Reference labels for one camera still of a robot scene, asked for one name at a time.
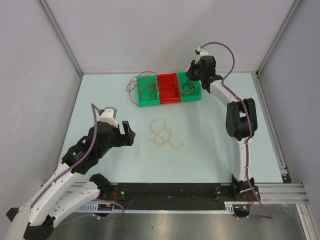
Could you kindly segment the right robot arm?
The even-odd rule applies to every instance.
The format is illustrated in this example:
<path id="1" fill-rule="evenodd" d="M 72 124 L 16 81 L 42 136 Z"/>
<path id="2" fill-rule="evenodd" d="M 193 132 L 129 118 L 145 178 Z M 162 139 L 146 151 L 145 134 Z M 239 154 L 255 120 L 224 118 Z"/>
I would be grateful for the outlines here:
<path id="1" fill-rule="evenodd" d="M 186 76 L 191 81 L 200 81 L 204 90 L 225 105 L 225 128 L 234 145 L 230 194 L 237 201 L 247 196 L 254 198 L 257 193 L 250 164 L 251 141 L 258 128 L 254 99 L 239 97 L 224 83 L 224 78 L 216 74 L 216 60 L 211 55 L 192 60 Z"/>

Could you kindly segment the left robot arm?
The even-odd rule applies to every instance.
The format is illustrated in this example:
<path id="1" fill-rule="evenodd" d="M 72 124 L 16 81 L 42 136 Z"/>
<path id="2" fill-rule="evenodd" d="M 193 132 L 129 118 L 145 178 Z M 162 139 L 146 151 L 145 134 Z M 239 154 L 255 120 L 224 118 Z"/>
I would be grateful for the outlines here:
<path id="1" fill-rule="evenodd" d="M 128 121 L 119 125 L 97 121 L 88 134 L 71 146 L 63 156 L 51 178 L 39 192 L 21 207 L 12 207 L 6 213 L 11 225 L 7 240 L 46 240 L 54 229 L 72 212 L 92 200 L 105 200 L 110 196 L 111 183 L 100 173 L 92 177 L 67 197 L 63 194 L 73 183 L 115 147 L 132 146 L 135 132 Z"/>

